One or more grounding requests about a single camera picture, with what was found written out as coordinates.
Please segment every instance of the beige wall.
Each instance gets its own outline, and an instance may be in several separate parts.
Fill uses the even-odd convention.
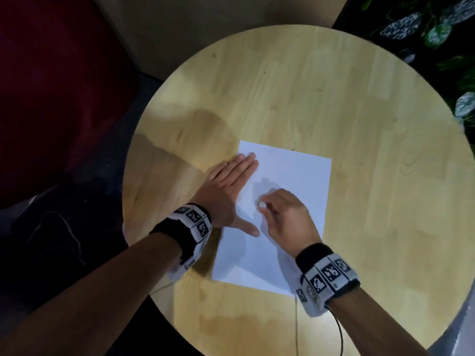
[[[96,0],[145,73],[166,79],[237,32],[280,23],[331,27],[346,0]]]

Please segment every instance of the cable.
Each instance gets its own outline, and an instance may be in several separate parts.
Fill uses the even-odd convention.
[[[341,340],[340,356],[343,356],[343,333],[341,331],[340,323],[338,322],[338,319],[336,318],[336,316],[333,314],[332,310],[330,310],[328,306],[325,306],[325,308],[332,314],[332,316],[335,318],[336,324],[338,325],[338,330],[340,331],[340,340]]]

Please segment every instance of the red cushion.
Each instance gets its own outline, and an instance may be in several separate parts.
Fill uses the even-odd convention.
[[[134,66],[92,0],[1,0],[0,207],[55,185],[127,110]]]

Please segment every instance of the white paper sheet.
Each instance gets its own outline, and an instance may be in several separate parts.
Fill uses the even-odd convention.
[[[323,237],[332,161],[329,158],[241,141],[238,153],[256,154],[259,167],[239,194],[236,210],[260,231],[254,238],[225,227],[214,262],[212,279],[285,295],[295,293],[300,271],[267,233],[256,204],[264,194],[284,188],[307,206]]]

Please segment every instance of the left hand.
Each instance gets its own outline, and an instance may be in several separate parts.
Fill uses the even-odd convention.
[[[254,153],[246,158],[239,154],[231,162],[221,162],[211,170],[190,202],[203,206],[210,213],[214,227],[234,227],[258,237],[257,227],[236,214],[237,196],[258,165]]]

